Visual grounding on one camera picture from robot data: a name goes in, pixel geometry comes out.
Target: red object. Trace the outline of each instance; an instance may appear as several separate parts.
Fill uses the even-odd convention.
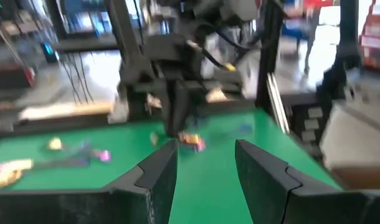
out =
[[[359,37],[359,44],[364,53],[364,66],[380,69],[380,62],[370,57],[371,52],[380,49],[380,4],[376,5],[376,0],[373,0],[370,5],[362,34]]]
[[[303,5],[305,8],[319,8],[333,6],[333,0],[304,0]]]
[[[0,66],[0,90],[30,88],[34,77],[32,69],[15,63]]]

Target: workbench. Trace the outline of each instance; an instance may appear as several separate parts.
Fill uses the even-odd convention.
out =
[[[112,161],[109,164],[91,163],[90,167],[82,169],[29,171],[16,184],[0,190],[0,194],[100,189],[155,152],[156,148],[150,143],[150,133],[163,133],[163,124],[148,121],[107,125],[100,118],[105,117],[112,107],[113,103],[96,103],[22,111],[19,119],[27,122],[17,125],[16,132],[0,136],[0,162],[23,158],[41,161],[56,156],[56,153],[65,153],[45,149],[45,144],[54,137],[61,138],[69,146],[90,140],[94,147],[109,150]],[[84,117],[89,118],[87,123],[75,121]],[[64,120],[70,120],[70,125],[63,127]],[[53,128],[54,123],[60,123],[58,131]],[[225,131],[241,124],[251,125],[253,131],[223,138]],[[300,171],[339,188],[330,175],[260,109],[210,116],[205,126],[196,132],[204,138],[207,147],[199,153],[181,147],[178,149],[178,173],[170,223],[252,223],[237,176],[236,139],[245,139]],[[167,140],[161,139],[157,147]]]

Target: concrete floor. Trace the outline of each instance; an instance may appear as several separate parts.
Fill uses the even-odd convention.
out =
[[[315,44],[310,56],[310,72],[308,75],[303,72],[306,43],[302,43],[299,60],[285,60],[278,57],[276,76],[279,89],[282,93],[298,93],[315,89],[316,84],[321,81],[323,71],[329,68],[333,63],[335,43],[338,41],[339,36],[335,35],[338,33],[336,29],[338,30],[338,28],[330,26],[321,26],[318,28]],[[325,33],[330,33],[333,38],[320,38],[326,36]],[[294,50],[294,40],[280,40],[279,51],[281,54]],[[81,57],[88,89],[93,100],[114,100],[116,86],[119,82],[119,53],[97,52],[82,54]],[[247,84],[245,87],[248,97],[255,97],[259,57],[259,53],[250,55],[239,68],[243,76],[249,79],[246,81]],[[81,79],[78,78],[77,71],[74,69],[74,63],[66,63],[66,68],[72,75],[75,89],[80,95],[80,101],[85,102],[85,92],[87,92],[84,84],[85,79],[82,76],[82,66],[78,54],[75,55],[75,58]],[[62,56],[62,61],[67,61],[67,57]],[[17,100],[17,104],[19,106],[44,105],[70,101],[74,101],[73,88],[64,66],[48,65],[39,69],[36,86]]]

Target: cable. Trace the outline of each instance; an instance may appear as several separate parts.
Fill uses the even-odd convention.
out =
[[[80,85],[81,85],[82,90],[83,90],[83,95],[85,96],[86,103],[89,104],[88,96],[86,95],[85,87],[83,86],[82,79],[81,79],[80,74],[79,74],[79,70],[78,70],[77,62],[75,61],[75,56],[72,55],[72,58],[73,58],[73,60],[74,60],[74,68],[75,68],[75,71],[77,72],[77,76],[78,76],[78,79],[79,79]]]
[[[251,54],[252,52],[254,52],[255,50],[263,50],[263,49],[266,49],[267,47],[269,47],[271,44],[273,43],[272,40],[268,40],[267,43],[259,48],[255,48],[255,49],[251,49],[251,50],[248,50],[246,52],[241,52],[239,53],[239,55],[235,58],[234,62],[232,63],[234,66],[238,65],[239,62],[245,57],[247,56],[248,54]]]
[[[140,13],[139,13],[139,9],[138,9],[138,3],[136,2],[136,0],[133,0],[133,2],[135,4],[136,15],[138,17],[137,21],[138,21],[138,25],[139,25],[139,35],[140,35],[140,39],[141,39],[141,44],[144,45],[145,44],[145,40],[143,38],[143,28],[141,26]]]
[[[203,22],[203,23],[201,23],[201,25],[213,28],[214,31],[219,35],[219,37],[222,37],[222,39],[224,39],[231,46],[235,47],[237,50],[240,50],[242,52],[246,52],[246,51],[249,51],[249,50],[257,50],[257,49],[259,49],[258,47],[246,47],[246,46],[243,46],[243,45],[240,45],[240,44],[234,42],[232,39],[230,39],[230,37],[228,37],[221,30],[216,29],[212,24],[209,24],[207,22]]]
[[[210,60],[215,66],[218,68],[227,70],[227,66],[221,64],[212,56],[204,47],[200,47],[197,43],[193,42],[192,40],[186,41],[187,45],[193,48],[194,50],[197,50],[198,52],[201,52],[208,60]]]
[[[244,33],[243,33],[244,30],[243,30],[242,26],[240,26],[239,28],[240,28],[240,32],[239,32],[239,36],[237,37],[237,39],[239,40],[239,43],[242,43],[244,40]]]
[[[78,91],[77,91],[77,89],[76,89],[76,87],[75,87],[75,85],[74,85],[74,81],[73,81],[72,76],[71,76],[71,67],[69,67],[70,71],[68,71],[68,69],[67,69],[67,67],[66,67],[66,64],[65,64],[65,62],[64,62],[63,60],[61,61],[61,64],[63,65],[64,70],[65,70],[65,72],[67,73],[68,79],[70,80],[70,83],[71,83],[71,86],[72,86],[72,96],[73,96],[73,98],[74,98],[74,102],[75,102],[75,104],[76,104],[76,105],[78,104],[78,103],[77,103],[77,100],[75,99],[75,94],[76,94],[77,97],[78,97],[78,101],[79,101],[79,103],[82,104],[82,102],[81,102],[81,100],[80,100],[80,97],[79,97],[79,94],[78,94]]]
[[[92,94],[90,93],[89,91],[89,87],[88,87],[88,81],[86,80],[86,74],[85,74],[85,69],[83,67],[83,62],[82,62],[82,55],[81,53],[79,53],[79,60],[80,60],[80,66],[82,68],[82,76],[83,76],[83,80],[85,82],[85,88],[86,88],[86,91],[89,95],[89,98],[91,99],[91,101],[94,103],[95,101],[93,100],[93,97],[92,97]]]

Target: green table surface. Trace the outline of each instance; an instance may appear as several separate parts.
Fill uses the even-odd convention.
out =
[[[253,132],[223,138],[224,131],[250,124]],[[100,149],[111,151],[110,164],[94,161],[87,168],[61,168],[27,173],[9,190],[98,189],[133,168],[156,149],[150,133],[163,132],[161,123],[137,123],[121,126],[19,136],[0,140],[0,162],[33,158],[55,159],[68,154],[48,151],[47,141],[59,137],[66,146],[77,146],[89,139]],[[290,137],[260,110],[211,117],[197,133],[207,149],[194,154],[179,149],[178,179],[170,223],[252,223],[237,177],[234,157],[236,139],[245,139],[291,166],[327,184],[339,188],[334,180]]]

